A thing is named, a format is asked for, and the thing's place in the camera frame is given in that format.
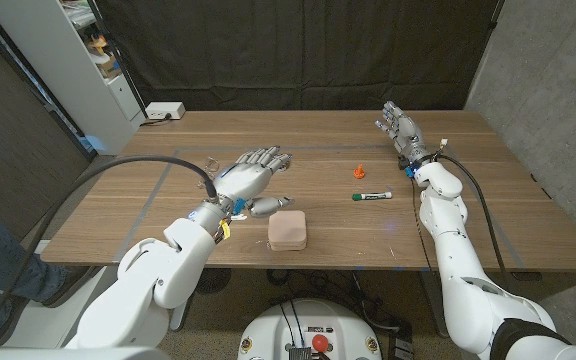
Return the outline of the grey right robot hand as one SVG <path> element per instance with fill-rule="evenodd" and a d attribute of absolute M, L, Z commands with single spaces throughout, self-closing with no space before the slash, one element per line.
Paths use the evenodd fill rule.
<path fill-rule="evenodd" d="M 392 101 L 387 101 L 382 109 L 383 120 L 375 125 L 392 141 L 400 161 L 418 166 L 428 162 L 431 153 L 427 150 L 422 132 L 417 124 Z"/>

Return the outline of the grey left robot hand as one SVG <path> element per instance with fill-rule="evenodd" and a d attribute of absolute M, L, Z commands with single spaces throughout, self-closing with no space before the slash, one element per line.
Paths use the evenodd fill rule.
<path fill-rule="evenodd" d="M 242 154 L 214 179 L 217 193 L 233 201 L 233 215 L 247 210 L 253 218 L 266 218 L 293 203 L 290 197 L 261 197 L 272 176 L 285 171 L 292 160 L 279 146 Z"/>

